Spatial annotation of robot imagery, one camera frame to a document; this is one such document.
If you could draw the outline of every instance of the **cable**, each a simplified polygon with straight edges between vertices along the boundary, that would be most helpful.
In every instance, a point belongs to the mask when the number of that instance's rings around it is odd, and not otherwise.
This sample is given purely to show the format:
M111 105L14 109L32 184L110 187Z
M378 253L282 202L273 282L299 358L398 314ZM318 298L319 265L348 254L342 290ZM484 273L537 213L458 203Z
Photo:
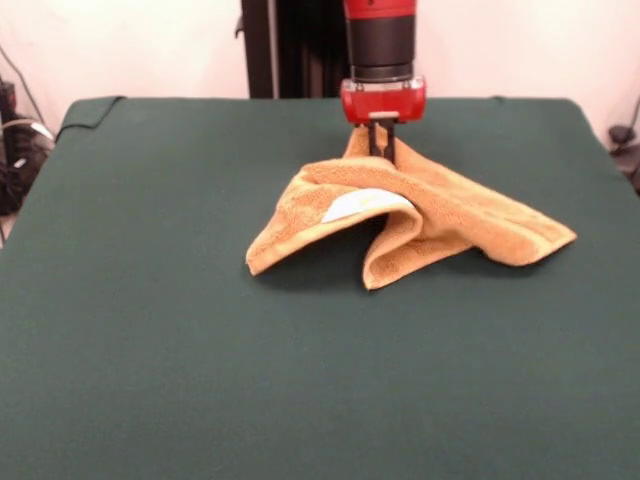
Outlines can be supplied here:
M638 116L640 116L640 97L638 97L638 102L636 103L636 110L633 113L633 117L631 119L631 123L629 124L629 135L631 135L631 130L635 127L638 122Z
M7 128L16 127L18 125L27 125L32 130L35 130L40 135L47 137L51 141L55 141L55 135L51 133L51 131L45 127L43 124L39 123L37 120L33 120L31 118L18 118L16 120L11 120L10 122L2 124L2 130L6 130Z
M33 94L31 93L31 90L29 89L29 86L27 85L27 81L24 79L24 75L22 75L22 72L18 69L18 67L16 67L15 63L13 63L11 61L11 59L7 55L7 52L5 52L4 48L2 48L2 44L0 44L0 55L2 55L2 57L9 64L9 66L12 68L12 70L14 72L16 72L16 75L18 75L18 78L20 79L20 83L22 83L22 86L24 87L24 91L27 92L27 97L29 97L29 100L31 101L31 103L33 105L33 108L35 109L36 114L38 115L38 119L44 125L44 123L45 123L44 122L44 117L42 116L42 112L40 111L40 107L38 107L38 103L33 98Z

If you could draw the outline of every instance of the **black metal frame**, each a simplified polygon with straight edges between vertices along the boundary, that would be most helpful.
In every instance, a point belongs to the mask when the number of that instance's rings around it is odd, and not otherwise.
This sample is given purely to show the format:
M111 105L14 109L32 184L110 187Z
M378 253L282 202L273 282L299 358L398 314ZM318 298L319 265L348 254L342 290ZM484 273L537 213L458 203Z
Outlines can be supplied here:
M273 98L269 4L242 0L242 23L251 98Z
M348 75L346 33L344 20L338 18L336 6L341 0L276 0L277 73L276 89L280 98L310 98L339 96L340 82ZM329 16L332 21L315 24L316 35L338 42L343 40L340 51L318 52L309 48L304 38L303 4L311 5L314 12ZM273 98L273 60L268 0L242 0L243 31L251 98Z

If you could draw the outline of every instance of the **crumpled towel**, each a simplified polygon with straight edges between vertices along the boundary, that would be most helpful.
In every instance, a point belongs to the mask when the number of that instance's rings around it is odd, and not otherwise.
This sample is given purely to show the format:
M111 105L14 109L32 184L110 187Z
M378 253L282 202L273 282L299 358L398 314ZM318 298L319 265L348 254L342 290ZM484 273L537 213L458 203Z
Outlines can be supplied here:
M384 142L383 130L378 136ZM382 214L389 214L386 226L364 260L370 290L472 247L497 262L524 266L577 238L398 139L395 165L371 157L366 128L356 128L343 158L305 165L293 178L246 262L258 275L312 242Z

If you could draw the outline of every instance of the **black cable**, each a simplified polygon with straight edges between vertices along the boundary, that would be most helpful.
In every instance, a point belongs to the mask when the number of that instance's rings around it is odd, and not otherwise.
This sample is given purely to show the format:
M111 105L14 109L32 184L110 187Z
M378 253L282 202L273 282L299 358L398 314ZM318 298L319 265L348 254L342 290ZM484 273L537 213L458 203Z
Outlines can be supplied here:
M0 44L0 55L2 55L5 61L13 69L13 71L16 72L16 75L18 75L18 78L20 79L20 83L22 83L22 86L24 87L25 92L27 92L27 97L29 97L29 100L31 101L33 108L35 109L38 115L38 119L40 120L40 123L42 123L43 125L46 125L44 121L44 117L42 116L42 112L40 111L40 107L38 107L38 103L36 102L35 98L33 98L33 94L31 93L31 90L27 85L27 81L25 80L24 75L22 75L22 72L20 71L20 69L16 67L15 63L11 61L11 59L7 55L7 52L5 52L4 48L2 48L2 44Z
M633 130L633 127L635 127L636 123L638 122L638 116L640 116L640 97L638 97L638 102L636 103L636 110L633 113L631 123L629 124L629 136L631 136L631 131Z

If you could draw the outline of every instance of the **green table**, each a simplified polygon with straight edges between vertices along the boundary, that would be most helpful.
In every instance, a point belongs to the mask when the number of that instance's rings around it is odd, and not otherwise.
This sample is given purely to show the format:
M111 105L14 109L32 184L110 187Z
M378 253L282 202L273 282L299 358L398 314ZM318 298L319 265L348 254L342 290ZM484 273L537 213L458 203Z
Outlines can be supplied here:
M378 222L249 243L334 101L75 104L0 254L2 479L638 479L640 204L567 101L433 100L399 135L567 223L376 293Z

